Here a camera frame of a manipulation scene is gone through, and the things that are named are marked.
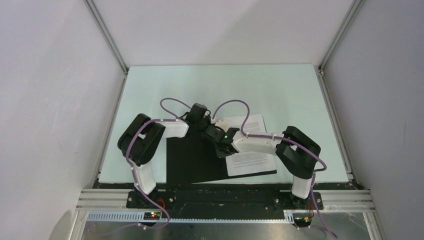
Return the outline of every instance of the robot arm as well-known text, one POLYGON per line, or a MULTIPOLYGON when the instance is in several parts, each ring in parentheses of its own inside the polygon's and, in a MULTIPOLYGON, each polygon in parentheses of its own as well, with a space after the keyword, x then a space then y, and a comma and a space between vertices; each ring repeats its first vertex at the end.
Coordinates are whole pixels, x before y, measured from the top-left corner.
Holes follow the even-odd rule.
MULTIPOLYGON (((187 113, 185 119, 175 121, 160 121, 150 123, 139 135, 130 150, 129 158, 134 164, 134 176, 141 189, 149 194, 155 187, 151 159, 163 138, 183 138, 193 132, 201 132, 215 146, 219 158, 236 153, 259 152, 279 157, 285 167, 293 174, 291 189, 293 201, 305 200, 309 197, 311 180, 316 160, 303 150, 293 149, 289 143, 280 139, 267 139, 244 136, 239 128, 227 128, 224 122, 211 123, 211 117, 206 114, 207 108, 196 103, 187 113)), ((130 141, 135 133, 150 118, 139 114, 118 141, 118 148, 125 156, 130 141)), ((282 134, 273 134, 274 137, 285 137, 294 140, 303 147, 318 155, 320 147, 309 137, 294 126, 288 126, 282 134)))
MULTIPOLYGON (((149 120, 150 117, 145 114, 137 115, 119 138, 118 148, 124 157, 134 135, 149 120)), ((156 187, 151 159, 155 155, 159 142, 166 138, 183 138, 188 129, 189 125, 186 122, 176 119, 176 121, 152 122, 138 135, 129 152, 129 160, 135 168, 136 176, 134 177, 146 194, 152 192, 156 187)))
MULTIPOLYGON (((303 132, 294 126, 288 126, 283 134, 272 134, 273 138, 259 138, 246 137, 238 128, 226 129, 226 123, 222 121, 217 123, 216 126, 226 132, 225 136, 227 137, 225 140, 231 142, 232 147, 237 153, 258 152, 279 157, 288 171, 293 174, 291 193, 294 197, 300 199, 308 198, 316 160, 303 150, 299 148, 293 149, 290 144, 280 139, 275 139, 275 137, 293 139, 311 152, 319 155, 321 151, 320 147, 303 132)), ((256 132, 255 135, 266 136, 269 134, 256 132)), ((217 152, 217 155, 224 157, 225 154, 217 152)))

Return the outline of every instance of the black mat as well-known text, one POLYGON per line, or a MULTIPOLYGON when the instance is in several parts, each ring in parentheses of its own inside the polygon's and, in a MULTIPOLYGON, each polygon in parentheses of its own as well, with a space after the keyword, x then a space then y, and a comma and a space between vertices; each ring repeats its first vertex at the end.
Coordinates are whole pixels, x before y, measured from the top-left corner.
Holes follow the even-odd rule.
POLYGON ((214 145, 202 139, 200 133, 166 139, 167 184, 202 183, 276 173, 277 170, 228 176, 225 158, 218 158, 214 145))

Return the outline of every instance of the white wall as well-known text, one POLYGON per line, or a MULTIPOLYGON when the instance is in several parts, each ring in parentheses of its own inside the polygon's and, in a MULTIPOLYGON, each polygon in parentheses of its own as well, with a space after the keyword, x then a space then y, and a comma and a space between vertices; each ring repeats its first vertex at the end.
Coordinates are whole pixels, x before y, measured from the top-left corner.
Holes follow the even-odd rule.
POLYGON ((128 66, 318 65, 352 0, 96 0, 128 66))
POLYGON ((390 240, 422 239, 424 1, 365 2, 325 74, 390 240))
POLYGON ((91 179, 123 74, 82 0, 1 1, 1 239, 48 239, 91 179))

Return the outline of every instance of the black mounting plate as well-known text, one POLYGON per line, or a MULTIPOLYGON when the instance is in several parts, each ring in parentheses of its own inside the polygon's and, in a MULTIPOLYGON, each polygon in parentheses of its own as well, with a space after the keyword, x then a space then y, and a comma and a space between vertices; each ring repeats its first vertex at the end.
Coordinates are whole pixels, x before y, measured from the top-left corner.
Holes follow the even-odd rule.
MULTIPOLYGON (((315 192, 314 196, 322 210, 321 194, 315 192)), ((176 219, 272 220, 284 219, 283 210, 307 210, 307 206, 297 208, 293 205, 289 191, 274 189, 159 190, 150 193, 149 197, 159 205, 162 202, 158 199, 163 199, 165 209, 176 219)), ((128 193, 126 207, 157 208, 138 191, 128 193)))

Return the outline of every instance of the glass panel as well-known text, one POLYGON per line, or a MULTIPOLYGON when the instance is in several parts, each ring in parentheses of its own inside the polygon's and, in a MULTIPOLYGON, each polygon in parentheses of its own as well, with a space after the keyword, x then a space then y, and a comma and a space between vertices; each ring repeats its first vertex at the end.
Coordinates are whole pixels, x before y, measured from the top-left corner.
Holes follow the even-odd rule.
MULTIPOLYGON (((344 240, 369 240, 368 229, 362 213, 327 213, 323 218, 328 227, 344 240)), ((318 216, 312 225, 322 226, 318 216)), ((170 223, 165 228, 147 229, 137 227, 133 222, 88 221, 85 225, 85 240, 331 240, 326 231, 302 228, 297 230, 291 224, 278 223, 170 223)))

